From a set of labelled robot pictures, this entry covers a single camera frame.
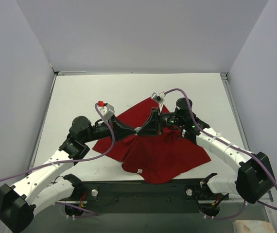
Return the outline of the round painted brooch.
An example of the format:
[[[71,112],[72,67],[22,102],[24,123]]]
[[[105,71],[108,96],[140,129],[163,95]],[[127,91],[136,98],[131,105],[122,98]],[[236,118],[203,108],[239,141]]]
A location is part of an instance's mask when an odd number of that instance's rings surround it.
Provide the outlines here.
[[[134,129],[135,135],[138,135],[138,133],[139,133],[140,130],[141,130],[141,127],[136,127],[136,128]]]

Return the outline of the red t-shirt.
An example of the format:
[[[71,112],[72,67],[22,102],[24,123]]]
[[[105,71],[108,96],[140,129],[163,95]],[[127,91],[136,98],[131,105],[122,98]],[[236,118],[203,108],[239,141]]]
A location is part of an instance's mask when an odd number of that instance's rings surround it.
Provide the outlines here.
[[[107,156],[152,184],[168,182],[211,161],[203,148],[182,138],[179,130],[169,129],[159,136],[131,135],[116,142]]]

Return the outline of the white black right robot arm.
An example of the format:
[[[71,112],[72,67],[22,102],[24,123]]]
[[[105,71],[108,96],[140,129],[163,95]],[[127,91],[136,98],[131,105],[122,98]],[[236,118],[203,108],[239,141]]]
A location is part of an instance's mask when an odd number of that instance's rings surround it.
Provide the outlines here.
[[[164,103],[162,96],[154,94],[151,99],[158,107],[152,108],[148,120],[138,131],[139,136],[158,135],[165,128],[177,128],[183,138],[210,151],[234,170],[234,176],[213,173],[204,178],[201,186],[210,193],[237,194],[254,204],[276,187],[268,156],[241,149],[223,138],[193,113],[190,99],[179,98],[172,113],[161,112]]]

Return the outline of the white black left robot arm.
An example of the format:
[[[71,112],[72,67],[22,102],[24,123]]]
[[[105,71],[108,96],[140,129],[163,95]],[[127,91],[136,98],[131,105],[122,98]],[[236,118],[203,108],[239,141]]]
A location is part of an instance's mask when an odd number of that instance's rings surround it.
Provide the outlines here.
[[[24,179],[13,185],[0,187],[0,220],[14,233],[20,233],[32,222],[35,211],[41,204],[35,204],[35,198],[56,176],[72,168],[89,152],[87,142],[105,137],[112,141],[134,135],[134,129],[120,122],[116,117],[103,119],[103,124],[92,125],[85,116],[76,117],[69,134],[59,149],[43,165]]]

